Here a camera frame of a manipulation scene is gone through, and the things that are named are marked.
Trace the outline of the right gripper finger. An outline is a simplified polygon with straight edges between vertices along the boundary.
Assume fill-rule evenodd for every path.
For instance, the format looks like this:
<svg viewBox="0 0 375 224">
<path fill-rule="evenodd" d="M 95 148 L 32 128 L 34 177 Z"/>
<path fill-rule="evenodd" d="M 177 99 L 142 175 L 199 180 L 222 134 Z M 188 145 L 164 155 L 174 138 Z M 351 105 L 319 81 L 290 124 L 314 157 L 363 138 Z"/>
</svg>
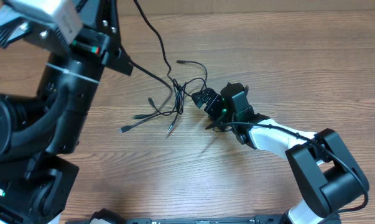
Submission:
<svg viewBox="0 0 375 224">
<path fill-rule="evenodd" d="M 206 105 L 211 105 L 220 101 L 219 94 L 212 88 L 205 88 L 203 90 L 202 102 Z"/>
<path fill-rule="evenodd" d="M 202 90 L 191 95 L 193 102 L 197 108 L 202 108 L 203 105 L 207 104 L 210 99 L 210 91 Z"/>
</svg>

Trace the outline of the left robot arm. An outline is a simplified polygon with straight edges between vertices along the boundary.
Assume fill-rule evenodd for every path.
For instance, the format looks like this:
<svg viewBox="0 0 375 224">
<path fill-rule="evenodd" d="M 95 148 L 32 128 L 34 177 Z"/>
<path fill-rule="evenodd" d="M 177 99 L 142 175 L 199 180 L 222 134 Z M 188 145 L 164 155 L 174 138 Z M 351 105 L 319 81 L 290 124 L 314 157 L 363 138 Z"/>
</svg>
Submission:
<svg viewBox="0 0 375 224">
<path fill-rule="evenodd" d="M 105 68 L 132 73 L 116 0 L 4 1 L 0 48 L 24 40 L 49 58 L 33 97 L 0 93 L 0 223 L 55 223 L 74 152 Z"/>
</svg>

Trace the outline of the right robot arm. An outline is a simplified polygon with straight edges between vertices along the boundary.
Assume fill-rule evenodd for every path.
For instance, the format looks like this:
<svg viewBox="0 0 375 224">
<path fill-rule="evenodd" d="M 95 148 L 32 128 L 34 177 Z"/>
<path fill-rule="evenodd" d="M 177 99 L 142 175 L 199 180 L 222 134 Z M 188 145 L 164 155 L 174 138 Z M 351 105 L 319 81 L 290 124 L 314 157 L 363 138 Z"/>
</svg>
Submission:
<svg viewBox="0 0 375 224">
<path fill-rule="evenodd" d="M 341 213 L 368 204 L 368 179 L 336 131 L 283 126 L 255 113 L 247 95 L 248 87 L 228 83 L 220 93 L 204 88 L 191 97 L 211 118 L 208 128 L 231 131 L 241 144 L 288 161 L 302 201 L 281 215 L 257 215 L 255 223 L 340 223 Z"/>
</svg>

